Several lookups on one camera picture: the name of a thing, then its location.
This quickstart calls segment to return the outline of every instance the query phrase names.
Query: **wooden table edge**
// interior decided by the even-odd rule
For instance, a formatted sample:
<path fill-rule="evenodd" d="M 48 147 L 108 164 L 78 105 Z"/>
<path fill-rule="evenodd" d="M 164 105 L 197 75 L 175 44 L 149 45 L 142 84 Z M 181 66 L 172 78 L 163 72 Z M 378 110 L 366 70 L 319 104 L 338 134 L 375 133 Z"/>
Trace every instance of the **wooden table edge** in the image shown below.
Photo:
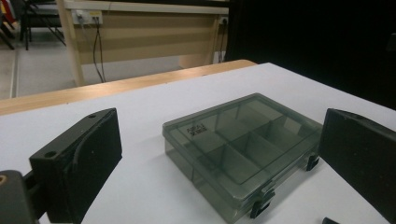
<path fill-rule="evenodd" d="M 248 60 L 237 60 L 227 63 L 217 63 L 144 77 L 133 77 L 102 84 L 6 99 L 0 101 L 0 115 L 12 114 L 52 105 L 68 104 L 163 83 L 213 75 L 253 65 L 255 65 L 255 63 Z"/>

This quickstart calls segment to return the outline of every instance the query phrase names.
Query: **dark background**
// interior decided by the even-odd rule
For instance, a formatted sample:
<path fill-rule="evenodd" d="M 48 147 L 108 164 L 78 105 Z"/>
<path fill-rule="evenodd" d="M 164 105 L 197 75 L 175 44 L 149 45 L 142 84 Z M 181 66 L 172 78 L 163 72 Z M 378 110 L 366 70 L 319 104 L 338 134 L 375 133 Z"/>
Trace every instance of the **dark background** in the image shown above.
<path fill-rule="evenodd" d="M 233 0 L 226 61 L 274 63 L 396 109 L 396 0 Z"/>

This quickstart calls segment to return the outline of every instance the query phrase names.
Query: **black plastic bracket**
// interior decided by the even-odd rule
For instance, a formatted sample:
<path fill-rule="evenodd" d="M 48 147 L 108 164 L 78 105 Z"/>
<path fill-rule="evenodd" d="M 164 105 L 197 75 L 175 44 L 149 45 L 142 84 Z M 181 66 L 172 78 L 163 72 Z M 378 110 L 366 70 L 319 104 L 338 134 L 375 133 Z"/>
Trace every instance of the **black plastic bracket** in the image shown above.
<path fill-rule="evenodd" d="M 256 218 L 261 214 L 271 203 L 272 198 L 275 196 L 275 192 L 271 189 L 265 194 L 261 201 L 255 202 L 250 212 L 250 218 Z"/>
<path fill-rule="evenodd" d="M 328 217 L 323 218 L 322 224 L 339 224 L 338 222 L 335 222 Z"/>
<path fill-rule="evenodd" d="M 25 177 L 0 173 L 0 223 L 35 223 L 45 212 L 53 223 L 80 223 L 121 153 L 117 110 L 90 114 L 38 150 Z"/>
<path fill-rule="evenodd" d="M 319 163 L 319 156 L 310 156 L 308 164 L 306 165 L 306 171 L 311 171 Z"/>
<path fill-rule="evenodd" d="M 396 132 L 328 109 L 319 155 L 390 223 L 396 223 Z"/>

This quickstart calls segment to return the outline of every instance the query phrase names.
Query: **box lid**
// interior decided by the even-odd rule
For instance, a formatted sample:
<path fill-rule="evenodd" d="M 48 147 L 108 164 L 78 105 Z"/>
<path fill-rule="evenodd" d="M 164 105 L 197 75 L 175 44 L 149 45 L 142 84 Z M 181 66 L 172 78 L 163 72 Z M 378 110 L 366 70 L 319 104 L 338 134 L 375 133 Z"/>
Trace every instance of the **box lid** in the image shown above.
<path fill-rule="evenodd" d="M 258 93 L 163 125 L 165 139 L 237 203 L 317 153 L 320 133 L 317 122 Z"/>

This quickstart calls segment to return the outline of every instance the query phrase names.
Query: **black cable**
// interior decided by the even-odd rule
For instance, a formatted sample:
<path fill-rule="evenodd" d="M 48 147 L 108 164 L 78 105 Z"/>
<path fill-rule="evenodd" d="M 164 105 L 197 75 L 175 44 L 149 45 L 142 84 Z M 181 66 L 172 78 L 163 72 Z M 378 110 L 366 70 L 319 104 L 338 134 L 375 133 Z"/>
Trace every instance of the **black cable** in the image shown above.
<path fill-rule="evenodd" d="M 225 30 L 227 28 L 227 20 L 223 19 L 222 20 L 222 24 L 224 25 L 224 27 L 223 27 L 223 32 L 222 32 L 222 35 L 221 35 L 221 43 L 220 43 L 220 51 L 219 51 L 219 63 L 223 62 L 223 55 L 222 55 L 223 48 L 222 48 L 222 45 L 223 45 L 223 42 L 224 42 Z"/>
<path fill-rule="evenodd" d="M 95 65 L 96 73 L 98 74 L 99 78 L 101 79 L 102 82 L 106 82 L 105 78 L 105 69 L 103 67 L 103 52 L 102 52 L 102 37 L 100 36 L 100 31 L 99 31 L 99 19 L 98 18 L 93 18 L 95 24 L 96 24 L 96 36 L 95 36 L 95 41 L 93 43 L 93 63 Z M 101 64 L 102 64 L 102 73 L 99 71 L 99 68 L 97 66 L 96 62 L 96 43 L 99 39 L 99 48 L 100 48 L 100 58 L 101 58 Z"/>
<path fill-rule="evenodd" d="M 97 37 L 98 37 L 98 36 L 97 36 L 97 34 L 96 34 L 94 46 L 92 46 L 92 44 L 91 44 L 91 42 L 90 42 L 90 39 L 88 38 L 87 33 L 85 32 L 85 28 L 84 28 L 84 19 L 82 18 L 81 15 L 77 15 L 77 18 L 78 18 L 78 23 L 79 23 L 79 25 L 81 26 L 82 33 L 84 34 L 85 40 L 87 41 L 88 45 L 90 46 L 90 49 L 93 51 L 93 55 L 92 55 L 92 56 L 93 56 L 93 63 L 95 64 L 95 68 L 96 68 L 96 73 L 98 74 L 98 76 L 99 76 L 99 78 L 100 78 L 100 80 L 101 80 L 102 83 L 103 83 L 103 82 L 106 82 L 106 80 L 103 79 L 102 74 L 100 74 L 99 69 L 97 68 L 97 64 L 96 64 L 95 52 L 96 52 L 96 42 L 97 42 Z"/>

